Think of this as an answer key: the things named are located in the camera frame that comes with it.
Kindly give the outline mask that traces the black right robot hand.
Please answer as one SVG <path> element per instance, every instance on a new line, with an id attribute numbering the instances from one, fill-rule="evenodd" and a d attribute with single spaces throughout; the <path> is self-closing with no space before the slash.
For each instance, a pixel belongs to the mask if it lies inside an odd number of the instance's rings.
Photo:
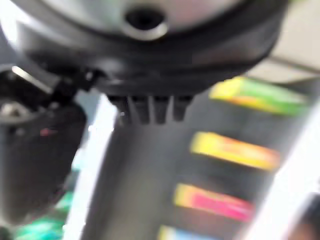
<path id="1" fill-rule="evenodd" d="M 277 42 L 286 0 L 3 0 L 18 55 L 0 67 L 0 224 L 43 216 L 61 198 L 96 89 L 141 123 L 184 119 L 193 98 L 243 74 Z"/>

